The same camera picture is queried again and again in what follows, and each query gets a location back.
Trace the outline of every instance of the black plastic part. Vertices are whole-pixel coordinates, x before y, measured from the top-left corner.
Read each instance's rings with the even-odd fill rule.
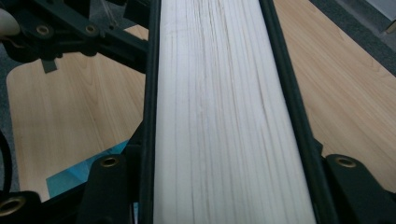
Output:
[[[40,197],[35,192],[9,193],[0,204],[0,223],[43,223]]]
[[[43,65],[44,73],[46,74],[58,70],[58,67],[56,66],[56,62],[53,60],[50,61],[41,60],[41,64]]]
[[[92,22],[70,7],[67,7],[61,0],[34,0],[36,4],[45,9],[54,20],[64,27],[74,31],[82,39],[92,39],[99,36],[99,29]]]
[[[118,27],[106,30],[106,37],[99,52],[116,62],[145,73],[148,42],[130,35]]]
[[[157,87],[160,50],[161,0],[150,5],[148,60],[143,114],[143,149],[139,193],[139,224],[153,222],[155,130],[157,118]]]
[[[396,202],[361,162],[331,155],[326,165],[342,223],[396,223]]]
[[[8,57],[19,63],[31,63],[38,59],[38,56],[31,50],[16,48],[10,41],[3,42],[4,49]]]
[[[64,0],[64,3],[86,19],[90,17],[91,0]]]
[[[86,184],[70,189],[42,205],[42,216],[48,224],[76,223],[79,205],[82,201]]]
[[[316,138],[314,138],[314,144],[315,144],[315,148],[319,152],[319,155],[321,155],[323,152],[323,145]]]
[[[53,28],[47,22],[38,18],[31,10],[28,10],[27,8],[13,13],[13,16],[21,25],[21,32],[26,35],[27,38],[48,40],[54,35]],[[47,29],[47,33],[45,35],[41,35],[37,31],[37,27],[39,26],[42,28],[45,27],[44,29]]]
[[[124,18],[149,28],[149,13],[149,0],[130,0],[126,5]]]
[[[274,3],[272,0],[260,0],[260,5],[317,221],[338,223],[329,185],[322,168],[321,156],[315,147],[314,137],[305,114],[303,99],[291,66]]]
[[[388,192],[388,194],[390,195],[390,198],[396,203],[396,193]]]
[[[4,184],[3,184],[3,190],[0,191],[0,201],[1,201],[1,199],[5,195],[9,194],[12,183],[11,150],[9,149],[7,139],[4,137],[1,131],[0,131],[0,150],[3,155],[3,165],[4,165]]]
[[[14,9],[20,5],[20,1],[17,0],[1,0],[0,2],[0,8],[6,8],[7,10],[9,9]]]
[[[96,160],[90,170],[76,223],[132,223],[127,195],[125,158],[109,155]]]
[[[121,153],[127,160],[128,190],[130,202],[132,203],[137,203],[139,201],[142,141],[143,125],[140,123]]]
[[[127,2],[127,0],[107,0],[107,2],[113,3],[117,6],[123,6]]]

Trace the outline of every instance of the wooden table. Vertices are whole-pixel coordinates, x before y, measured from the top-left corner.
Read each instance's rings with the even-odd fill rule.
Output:
[[[309,1],[275,3],[324,154],[362,161],[395,191],[395,77]],[[67,55],[58,67],[44,75],[29,63],[7,77],[21,190],[43,200],[47,177],[126,140],[142,118],[142,75],[102,56]]]

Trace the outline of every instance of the light wood surface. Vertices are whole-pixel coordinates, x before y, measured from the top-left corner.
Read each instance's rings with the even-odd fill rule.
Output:
[[[275,3],[324,154],[363,162],[396,191],[396,78],[309,1]]]
[[[147,30],[130,30],[147,38]],[[21,190],[49,197],[46,178],[127,140],[143,116],[145,77],[102,55],[40,61],[7,77]]]
[[[162,0],[154,223],[315,223],[257,0]]]

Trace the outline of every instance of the black cable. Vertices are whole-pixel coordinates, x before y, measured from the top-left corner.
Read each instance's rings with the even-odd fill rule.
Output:
[[[3,154],[3,164],[4,164],[4,185],[3,185],[3,190],[0,190],[0,198],[2,198],[4,195],[9,194],[9,191],[11,190],[12,159],[11,159],[11,150],[9,149],[7,139],[4,137],[1,131],[0,131],[0,149]]]

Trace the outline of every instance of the screw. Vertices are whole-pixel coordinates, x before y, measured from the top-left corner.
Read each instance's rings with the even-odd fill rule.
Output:
[[[344,157],[337,157],[335,158],[335,161],[342,166],[345,166],[347,168],[354,168],[356,166],[356,163],[350,159],[344,158]]]
[[[85,31],[87,31],[88,34],[93,34],[96,31],[96,28],[93,25],[87,25],[87,27],[85,27]]]
[[[26,203],[22,196],[9,198],[0,203],[0,217],[6,217],[20,210]]]
[[[50,33],[50,29],[46,25],[38,25],[35,29],[41,35],[48,35]]]
[[[119,163],[119,160],[114,157],[109,157],[100,162],[103,167],[111,167]]]

